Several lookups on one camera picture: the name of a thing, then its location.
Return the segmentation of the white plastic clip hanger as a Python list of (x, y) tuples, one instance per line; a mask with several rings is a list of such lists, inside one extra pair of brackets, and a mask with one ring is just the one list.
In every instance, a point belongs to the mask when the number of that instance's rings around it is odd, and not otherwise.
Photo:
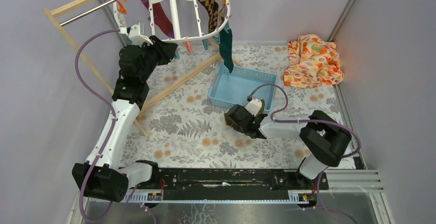
[[(113, 16), (118, 27), (131, 27), (134, 23), (129, 23), (125, 16), (128, 11), (125, 7), (128, 0), (118, 0), (113, 3)], [(208, 15), (206, 9), (197, 0), (149, 0), (150, 8), (146, 10), (149, 18), (143, 22), (145, 35), (162, 35), (163, 41), (183, 42), (187, 44), (190, 41), (206, 42), (209, 38), (219, 44), (219, 33), (226, 24), (229, 25), (231, 17), (231, 5), (229, 0), (216, 0), (219, 5), (219, 11), (224, 4), (227, 5), (227, 15), (224, 24), (220, 25), (218, 20), (217, 28), (214, 32), (208, 32)], [(154, 24), (153, 4), (160, 3), (166, 16), (173, 25), (174, 38), (167, 37), (157, 25)]]

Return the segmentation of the dark teal sock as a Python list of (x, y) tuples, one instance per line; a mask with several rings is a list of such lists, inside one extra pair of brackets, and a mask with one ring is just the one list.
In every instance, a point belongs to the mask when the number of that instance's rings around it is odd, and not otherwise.
[(233, 72), (234, 63), (232, 60), (232, 30), (228, 24), (219, 33), (219, 52), (220, 56), (224, 60), (224, 65), (228, 69), (229, 73)]

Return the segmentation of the olive orange sock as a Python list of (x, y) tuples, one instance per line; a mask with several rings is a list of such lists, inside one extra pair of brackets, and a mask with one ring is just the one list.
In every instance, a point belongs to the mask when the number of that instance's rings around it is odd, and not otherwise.
[(245, 106), (236, 104), (224, 114), (226, 125), (231, 127), (246, 128), (254, 121), (255, 117), (263, 113), (264, 100), (252, 98)]

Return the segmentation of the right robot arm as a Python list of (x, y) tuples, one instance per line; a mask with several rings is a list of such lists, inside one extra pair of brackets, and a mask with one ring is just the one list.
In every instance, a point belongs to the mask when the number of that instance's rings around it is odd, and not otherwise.
[(224, 114), (226, 124), (252, 139), (286, 138), (303, 141), (311, 154), (297, 169), (295, 182), (308, 189), (315, 178), (328, 167), (337, 167), (352, 139), (350, 130), (320, 110), (307, 120), (279, 120), (267, 114), (253, 115), (235, 105)]

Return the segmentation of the light blue plastic basket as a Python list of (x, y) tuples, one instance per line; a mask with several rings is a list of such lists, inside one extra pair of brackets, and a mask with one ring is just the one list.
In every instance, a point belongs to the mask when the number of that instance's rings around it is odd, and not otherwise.
[(208, 98), (212, 105), (230, 109), (238, 104), (248, 104), (247, 97), (262, 84), (278, 84), (273, 73), (235, 66), (232, 72), (221, 63), (215, 72)]

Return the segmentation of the maroon purple striped sock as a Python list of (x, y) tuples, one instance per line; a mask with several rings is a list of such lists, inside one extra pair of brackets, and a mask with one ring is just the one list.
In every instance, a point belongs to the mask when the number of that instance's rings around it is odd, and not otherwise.
[[(141, 0), (147, 10), (150, 8), (149, 0)], [(173, 25), (166, 16), (160, 3), (153, 4), (154, 24), (169, 38), (174, 38)]]

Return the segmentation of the floral table mat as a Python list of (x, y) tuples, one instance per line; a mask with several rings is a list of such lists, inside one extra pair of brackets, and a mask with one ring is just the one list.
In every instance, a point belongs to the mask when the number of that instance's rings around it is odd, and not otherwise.
[[(193, 46), (190, 54), (183, 46), (178, 48), (179, 59), (158, 67), (149, 78), (148, 98), (216, 54), (211, 46)], [(286, 46), (242, 45), (233, 47), (233, 57), (244, 67), (280, 75), (287, 67)], [(138, 117), (141, 126), (150, 135), (133, 124), (122, 148), (120, 166), (136, 160), (150, 160), (160, 167), (195, 168), (271, 168), (295, 169), (310, 154), (297, 139), (250, 139), (225, 124), (228, 110), (212, 105), (208, 91), (222, 60), (204, 68), (200, 73), (171, 92)], [(335, 121), (342, 120), (334, 87), (286, 87), (279, 77), (278, 85), (289, 98), (286, 111), (277, 114), (305, 118), (314, 110), (322, 110)]]

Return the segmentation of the argyle brown sock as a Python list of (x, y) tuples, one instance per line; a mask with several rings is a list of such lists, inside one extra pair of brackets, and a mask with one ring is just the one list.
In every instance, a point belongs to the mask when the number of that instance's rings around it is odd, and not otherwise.
[(197, 0), (205, 9), (208, 15), (208, 32), (215, 31), (219, 19), (219, 5), (216, 0)]

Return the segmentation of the orange floral cloth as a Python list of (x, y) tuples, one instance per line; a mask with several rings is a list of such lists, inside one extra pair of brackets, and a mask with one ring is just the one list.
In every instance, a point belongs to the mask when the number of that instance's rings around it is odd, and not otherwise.
[(344, 71), (336, 42), (327, 42), (315, 34), (300, 35), (287, 43), (288, 67), (283, 74), (285, 86), (317, 88), (337, 85)]

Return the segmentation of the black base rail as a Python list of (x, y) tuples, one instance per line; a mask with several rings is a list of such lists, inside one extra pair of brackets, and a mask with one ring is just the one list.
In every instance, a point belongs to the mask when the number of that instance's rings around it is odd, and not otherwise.
[(307, 180), (294, 170), (163, 168), (142, 182), (131, 201), (145, 203), (301, 203), (328, 190), (326, 174)]

